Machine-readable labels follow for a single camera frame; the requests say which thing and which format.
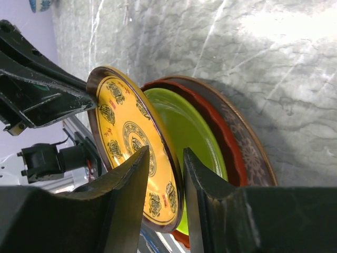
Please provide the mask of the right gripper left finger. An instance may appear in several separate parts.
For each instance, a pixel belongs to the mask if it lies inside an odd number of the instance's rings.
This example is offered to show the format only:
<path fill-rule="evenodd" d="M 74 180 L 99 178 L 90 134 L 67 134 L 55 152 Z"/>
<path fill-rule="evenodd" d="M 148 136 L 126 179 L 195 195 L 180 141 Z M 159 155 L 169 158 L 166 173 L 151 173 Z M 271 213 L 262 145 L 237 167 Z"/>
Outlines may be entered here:
<path fill-rule="evenodd" d="M 136 252 L 150 151 L 73 192 L 1 187 L 1 252 Z"/>

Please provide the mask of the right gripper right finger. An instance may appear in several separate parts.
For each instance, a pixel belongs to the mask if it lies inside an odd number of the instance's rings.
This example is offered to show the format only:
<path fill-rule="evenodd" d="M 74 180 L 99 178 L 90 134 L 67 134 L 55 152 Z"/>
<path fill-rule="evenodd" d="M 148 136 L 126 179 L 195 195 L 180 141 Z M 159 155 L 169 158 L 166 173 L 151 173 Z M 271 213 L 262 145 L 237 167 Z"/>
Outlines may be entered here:
<path fill-rule="evenodd" d="M 235 187 L 183 159 L 191 252 L 336 252 L 335 187 Z"/>

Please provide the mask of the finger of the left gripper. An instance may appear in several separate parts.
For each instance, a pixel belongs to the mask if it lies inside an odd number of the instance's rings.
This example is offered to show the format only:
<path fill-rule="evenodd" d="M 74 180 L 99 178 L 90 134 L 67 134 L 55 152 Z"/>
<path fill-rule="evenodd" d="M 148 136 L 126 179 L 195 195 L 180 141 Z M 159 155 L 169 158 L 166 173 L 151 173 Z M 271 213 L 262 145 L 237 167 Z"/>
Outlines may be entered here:
<path fill-rule="evenodd" d="M 12 136 L 96 108 L 83 80 L 37 50 L 8 20 L 1 20 L 1 122 Z"/>

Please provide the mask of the red-black lacquer plate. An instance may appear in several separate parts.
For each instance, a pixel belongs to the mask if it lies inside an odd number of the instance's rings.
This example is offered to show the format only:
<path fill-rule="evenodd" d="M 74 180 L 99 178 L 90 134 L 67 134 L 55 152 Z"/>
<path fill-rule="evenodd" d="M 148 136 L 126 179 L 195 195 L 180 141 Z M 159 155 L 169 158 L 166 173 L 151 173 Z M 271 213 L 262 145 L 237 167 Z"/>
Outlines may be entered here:
<path fill-rule="evenodd" d="M 248 184 L 236 139 L 210 102 L 199 93 L 168 80 L 156 80 L 141 89 L 164 122 L 180 165 L 183 149 L 189 147 L 205 166 L 232 185 Z"/>

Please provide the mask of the lime green plate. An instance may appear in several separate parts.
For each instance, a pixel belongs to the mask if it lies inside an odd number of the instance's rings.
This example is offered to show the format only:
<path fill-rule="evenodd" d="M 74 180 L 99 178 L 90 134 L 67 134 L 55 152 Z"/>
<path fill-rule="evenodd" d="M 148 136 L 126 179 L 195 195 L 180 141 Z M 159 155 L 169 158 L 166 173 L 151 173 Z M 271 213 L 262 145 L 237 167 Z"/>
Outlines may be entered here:
<path fill-rule="evenodd" d="M 179 161 L 183 164 L 184 148 L 191 148 L 204 165 L 222 178 L 227 178 L 226 165 L 220 146 L 209 125 L 196 107 L 176 92 L 164 88 L 151 88 L 144 92 L 161 117 Z M 133 138 L 132 149 L 149 147 L 150 167 L 144 215 L 153 230 L 170 233 L 175 229 L 187 232 L 185 207 L 177 198 L 178 189 L 170 161 L 161 139 L 147 140 L 142 134 Z"/>

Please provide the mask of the yellow patterned plate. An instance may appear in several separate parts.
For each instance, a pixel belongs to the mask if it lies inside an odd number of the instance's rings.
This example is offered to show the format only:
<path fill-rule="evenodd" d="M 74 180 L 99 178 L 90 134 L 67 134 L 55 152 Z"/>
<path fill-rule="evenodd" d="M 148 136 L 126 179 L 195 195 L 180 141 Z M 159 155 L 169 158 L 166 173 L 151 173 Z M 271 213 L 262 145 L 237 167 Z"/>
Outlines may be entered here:
<path fill-rule="evenodd" d="M 110 66 L 91 71 L 86 91 L 97 99 L 88 119 L 106 169 L 117 168 L 147 146 L 143 222 L 158 232 L 174 231 L 183 214 L 183 179 L 173 142 L 154 106 L 128 76 Z"/>

